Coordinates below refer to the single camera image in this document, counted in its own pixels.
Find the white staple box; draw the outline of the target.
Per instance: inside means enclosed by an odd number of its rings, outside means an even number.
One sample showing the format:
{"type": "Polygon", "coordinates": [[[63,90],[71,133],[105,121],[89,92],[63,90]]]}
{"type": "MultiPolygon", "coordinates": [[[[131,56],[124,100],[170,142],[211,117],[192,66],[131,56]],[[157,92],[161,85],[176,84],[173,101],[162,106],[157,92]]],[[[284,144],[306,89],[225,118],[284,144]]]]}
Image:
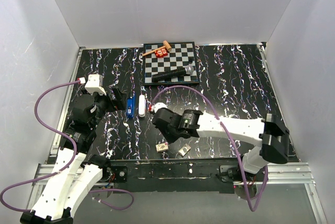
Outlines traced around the white staple box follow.
{"type": "Polygon", "coordinates": [[[169,144],[167,142],[159,143],[155,145],[157,153],[167,151],[169,149],[169,144]]]}

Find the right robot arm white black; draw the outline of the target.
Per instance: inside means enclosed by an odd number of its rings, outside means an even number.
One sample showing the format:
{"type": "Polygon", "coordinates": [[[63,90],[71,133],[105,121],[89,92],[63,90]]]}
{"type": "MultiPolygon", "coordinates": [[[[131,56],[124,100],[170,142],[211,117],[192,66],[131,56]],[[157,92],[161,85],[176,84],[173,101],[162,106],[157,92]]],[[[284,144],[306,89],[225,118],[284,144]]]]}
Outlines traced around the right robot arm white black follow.
{"type": "Polygon", "coordinates": [[[168,143],[179,138],[232,138],[253,145],[242,156],[237,176],[248,181],[268,165],[286,164],[289,160],[289,130],[274,114],[263,119],[216,118],[199,110],[185,110],[181,115],[167,109],[154,110],[154,126],[161,131],[168,143]]]}

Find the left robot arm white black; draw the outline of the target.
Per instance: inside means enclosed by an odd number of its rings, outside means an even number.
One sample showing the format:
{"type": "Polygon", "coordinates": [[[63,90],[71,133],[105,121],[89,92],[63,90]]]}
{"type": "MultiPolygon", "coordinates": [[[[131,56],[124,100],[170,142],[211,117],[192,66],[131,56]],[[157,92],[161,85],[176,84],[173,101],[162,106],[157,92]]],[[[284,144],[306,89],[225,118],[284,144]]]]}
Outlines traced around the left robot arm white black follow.
{"type": "Polygon", "coordinates": [[[98,181],[106,182],[111,169],[105,158],[89,161],[75,177],[96,138],[96,128],[107,113],[126,109],[126,93],[116,86],[110,92],[102,87],[86,87],[73,101],[72,117],[60,140],[53,177],[20,223],[73,223],[79,205],[98,181]]]}

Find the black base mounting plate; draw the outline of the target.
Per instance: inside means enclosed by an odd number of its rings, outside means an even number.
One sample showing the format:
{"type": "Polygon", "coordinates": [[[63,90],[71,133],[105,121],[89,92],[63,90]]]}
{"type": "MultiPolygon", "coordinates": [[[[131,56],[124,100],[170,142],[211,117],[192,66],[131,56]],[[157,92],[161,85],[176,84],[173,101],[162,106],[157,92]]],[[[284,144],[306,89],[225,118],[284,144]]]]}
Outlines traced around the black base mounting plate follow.
{"type": "Polygon", "coordinates": [[[242,184],[236,158],[111,160],[114,188],[130,192],[220,192],[242,184]]]}

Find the black microphone silver grille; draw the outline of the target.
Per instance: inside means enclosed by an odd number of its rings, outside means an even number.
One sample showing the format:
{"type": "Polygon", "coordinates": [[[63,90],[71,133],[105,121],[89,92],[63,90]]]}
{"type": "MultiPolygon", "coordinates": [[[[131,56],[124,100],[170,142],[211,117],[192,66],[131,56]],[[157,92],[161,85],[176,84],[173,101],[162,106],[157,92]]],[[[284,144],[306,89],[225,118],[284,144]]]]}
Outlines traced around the black microphone silver grille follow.
{"type": "Polygon", "coordinates": [[[186,67],[181,67],[175,70],[165,71],[162,73],[152,75],[151,79],[152,79],[152,82],[158,82],[158,81],[162,81],[166,79],[171,79],[174,77],[191,75],[193,72],[194,72],[194,67],[191,65],[188,65],[186,67]]]}

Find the red dice block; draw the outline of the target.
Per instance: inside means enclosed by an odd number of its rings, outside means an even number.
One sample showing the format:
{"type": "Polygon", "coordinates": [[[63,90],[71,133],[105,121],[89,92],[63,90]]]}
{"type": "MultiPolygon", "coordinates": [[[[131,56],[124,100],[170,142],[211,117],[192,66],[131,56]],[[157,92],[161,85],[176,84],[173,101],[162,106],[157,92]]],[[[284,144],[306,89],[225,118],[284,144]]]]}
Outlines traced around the red dice block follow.
{"type": "Polygon", "coordinates": [[[157,58],[163,58],[163,57],[166,57],[166,56],[168,56],[168,51],[164,48],[164,49],[159,49],[159,50],[156,50],[155,52],[154,52],[154,54],[155,54],[155,56],[157,57],[157,58]]]}

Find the black white chessboard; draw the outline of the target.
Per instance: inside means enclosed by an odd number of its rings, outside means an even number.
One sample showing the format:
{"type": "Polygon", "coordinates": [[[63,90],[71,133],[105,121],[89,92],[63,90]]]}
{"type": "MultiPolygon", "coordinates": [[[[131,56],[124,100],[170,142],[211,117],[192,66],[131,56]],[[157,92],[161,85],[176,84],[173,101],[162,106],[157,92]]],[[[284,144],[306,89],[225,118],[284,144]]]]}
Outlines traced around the black white chessboard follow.
{"type": "MultiPolygon", "coordinates": [[[[199,84],[199,66],[198,56],[196,53],[194,42],[171,42],[172,50],[168,56],[157,58],[154,54],[147,56],[140,55],[142,61],[142,84],[150,85],[179,85],[179,84],[199,84]],[[188,58],[194,58],[194,62],[189,64],[188,58]],[[181,67],[191,65],[194,67],[194,72],[191,75],[174,77],[159,82],[152,82],[152,75],[162,73],[164,71],[175,70],[181,67]]],[[[163,46],[161,43],[146,43],[143,45],[143,53],[157,49],[163,46]]]]}

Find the wooden mallet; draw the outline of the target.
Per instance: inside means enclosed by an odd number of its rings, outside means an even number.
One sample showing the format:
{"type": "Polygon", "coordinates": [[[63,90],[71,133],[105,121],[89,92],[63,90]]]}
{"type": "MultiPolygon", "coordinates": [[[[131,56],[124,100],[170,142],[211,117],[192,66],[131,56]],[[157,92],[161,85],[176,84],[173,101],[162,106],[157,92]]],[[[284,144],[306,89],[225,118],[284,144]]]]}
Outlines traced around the wooden mallet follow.
{"type": "Polygon", "coordinates": [[[161,49],[165,49],[165,50],[167,50],[168,52],[170,52],[171,49],[172,49],[172,46],[171,46],[166,40],[164,40],[162,43],[163,43],[163,46],[161,46],[161,47],[159,47],[159,48],[157,48],[157,49],[151,50],[151,51],[149,51],[149,52],[143,53],[142,56],[144,57],[144,56],[153,54],[153,53],[155,53],[156,51],[161,50],[161,49]]]}

